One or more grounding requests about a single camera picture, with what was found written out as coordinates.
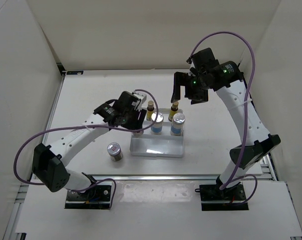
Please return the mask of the red lid spice jar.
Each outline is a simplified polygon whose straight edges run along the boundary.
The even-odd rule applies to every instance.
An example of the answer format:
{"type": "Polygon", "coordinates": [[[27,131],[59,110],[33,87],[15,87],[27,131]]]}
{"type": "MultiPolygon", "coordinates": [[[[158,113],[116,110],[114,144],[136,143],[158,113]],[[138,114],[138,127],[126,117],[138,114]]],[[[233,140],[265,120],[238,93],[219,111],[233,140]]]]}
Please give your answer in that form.
{"type": "Polygon", "coordinates": [[[144,133],[144,131],[141,130],[141,131],[137,131],[137,132],[132,133],[132,135],[136,136],[136,137],[139,137],[139,136],[143,135],[143,133],[144,133]]]}
{"type": "Polygon", "coordinates": [[[114,162],[118,162],[123,158],[121,147],[117,142],[110,143],[107,147],[107,152],[114,162]]]}

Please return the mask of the yellow bottle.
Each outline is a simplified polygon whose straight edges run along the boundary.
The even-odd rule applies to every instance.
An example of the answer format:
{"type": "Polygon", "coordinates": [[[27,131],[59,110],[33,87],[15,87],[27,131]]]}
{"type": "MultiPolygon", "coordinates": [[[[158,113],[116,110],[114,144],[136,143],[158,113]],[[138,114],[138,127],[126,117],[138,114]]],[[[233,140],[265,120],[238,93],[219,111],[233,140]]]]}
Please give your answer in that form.
{"type": "Polygon", "coordinates": [[[149,100],[147,103],[147,113],[146,113],[146,120],[150,121],[152,114],[154,113],[154,101],[149,100]]]}
{"type": "Polygon", "coordinates": [[[178,111],[178,105],[179,105],[179,102],[177,102],[177,101],[172,103],[172,106],[171,106],[171,109],[170,109],[170,113],[169,113],[169,116],[168,116],[168,120],[170,122],[173,120],[174,115],[178,111]]]}

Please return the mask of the blue label jar front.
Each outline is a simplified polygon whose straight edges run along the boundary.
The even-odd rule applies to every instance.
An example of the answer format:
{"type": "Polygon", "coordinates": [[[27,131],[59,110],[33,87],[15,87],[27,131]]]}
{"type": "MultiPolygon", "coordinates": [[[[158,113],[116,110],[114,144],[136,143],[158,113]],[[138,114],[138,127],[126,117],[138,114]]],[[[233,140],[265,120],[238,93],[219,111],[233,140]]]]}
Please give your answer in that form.
{"type": "Polygon", "coordinates": [[[151,132],[156,135],[161,134],[164,122],[163,114],[160,112],[154,112],[151,116],[151,121],[154,123],[154,125],[151,127],[151,132]]]}

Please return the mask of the blue label jar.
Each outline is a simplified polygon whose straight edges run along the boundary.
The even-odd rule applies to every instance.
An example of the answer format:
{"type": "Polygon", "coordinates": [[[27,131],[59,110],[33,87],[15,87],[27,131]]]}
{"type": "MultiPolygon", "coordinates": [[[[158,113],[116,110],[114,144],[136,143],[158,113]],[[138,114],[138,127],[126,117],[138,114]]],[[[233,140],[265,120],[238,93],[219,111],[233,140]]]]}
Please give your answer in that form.
{"type": "Polygon", "coordinates": [[[154,112],[151,116],[151,121],[154,123],[154,125],[151,127],[151,132],[156,135],[161,134],[164,122],[163,114],[160,112],[154,112]]]}
{"type": "Polygon", "coordinates": [[[173,116],[170,133],[172,136],[181,136],[185,124],[185,115],[183,113],[176,113],[173,116]]]}

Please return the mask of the red lid spice jar front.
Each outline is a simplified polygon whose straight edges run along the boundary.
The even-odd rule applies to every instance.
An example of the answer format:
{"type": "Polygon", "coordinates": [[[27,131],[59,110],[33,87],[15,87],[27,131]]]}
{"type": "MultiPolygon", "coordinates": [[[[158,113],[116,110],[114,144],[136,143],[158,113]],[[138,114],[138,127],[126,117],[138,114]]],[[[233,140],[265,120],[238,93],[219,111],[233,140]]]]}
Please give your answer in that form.
{"type": "Polygon", "coordinates": [[[114,162],[118,162],[123,158],[121,147],[117,142],[110,143],[107,147],[107,152],[114,162]]]}

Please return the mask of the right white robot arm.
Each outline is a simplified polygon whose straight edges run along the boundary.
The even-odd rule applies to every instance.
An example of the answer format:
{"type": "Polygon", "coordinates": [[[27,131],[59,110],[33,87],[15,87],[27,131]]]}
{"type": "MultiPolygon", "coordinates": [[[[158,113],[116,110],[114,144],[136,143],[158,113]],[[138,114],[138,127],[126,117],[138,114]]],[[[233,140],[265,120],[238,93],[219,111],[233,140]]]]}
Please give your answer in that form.
{"type": "Polygon", "coordinates": [[[280,138],[272,135],[260,120],[236,63],[227,61],[216,66],[205,65],[202,69],[192,64],[188,73],[175,72],[172,102],[180,100],[181,87],[185,87],[185,98],[192,103],[201,101],[200,95],[212,89],[223,101],[238,130],[241,144],[230,150],[230,163],[216,180],[215,193],[226,200],[233,195],[240,178],[280,144],[280,138]]]}

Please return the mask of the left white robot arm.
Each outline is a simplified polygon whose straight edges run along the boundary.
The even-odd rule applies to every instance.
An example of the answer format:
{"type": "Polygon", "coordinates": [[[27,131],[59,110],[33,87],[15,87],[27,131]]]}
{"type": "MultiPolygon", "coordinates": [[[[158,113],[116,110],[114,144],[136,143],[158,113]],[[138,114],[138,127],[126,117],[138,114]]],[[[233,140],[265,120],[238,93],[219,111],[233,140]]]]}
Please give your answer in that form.
{"type": "Polygon", "coordinates": [[[106,134],[111,127],[140,130],[146,115],[142,104],[146,95],[124,91],[118,99],[109,100],[97,107],[79,129],[49,145],[35,147],[32,172],[51,191],[62,188],[77,191],[84,200],[95,196],[91,176],[67,169],[70,161],[96,138],[106,134]]]}

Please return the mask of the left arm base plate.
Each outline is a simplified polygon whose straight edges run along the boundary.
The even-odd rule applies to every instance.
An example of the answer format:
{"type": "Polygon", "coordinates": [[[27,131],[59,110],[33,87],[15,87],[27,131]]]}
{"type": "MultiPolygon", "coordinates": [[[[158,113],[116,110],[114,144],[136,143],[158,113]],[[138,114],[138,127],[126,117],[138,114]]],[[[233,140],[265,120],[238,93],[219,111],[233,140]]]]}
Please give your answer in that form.
{"type": "Polygon", "coordinates": [[[66,195],[65,209],[109,210],[113,192],[112,182],[106,181],[86,192],[69,191],[66,195]]]}

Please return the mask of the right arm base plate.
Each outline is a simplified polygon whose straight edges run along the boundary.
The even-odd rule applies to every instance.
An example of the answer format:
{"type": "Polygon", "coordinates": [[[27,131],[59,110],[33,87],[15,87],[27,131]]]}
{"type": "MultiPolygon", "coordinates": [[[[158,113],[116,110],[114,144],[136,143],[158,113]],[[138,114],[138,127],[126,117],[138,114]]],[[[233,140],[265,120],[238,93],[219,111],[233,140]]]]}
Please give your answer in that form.
{"type": "Polygon", "coordinates": [[[202,211],[249,210],[248,203],[242,203],[246,200],[246,194],[241,183],[226,192],[221,192],[217,185],[203,184],[195,192],[200,194],[202,211]]]}

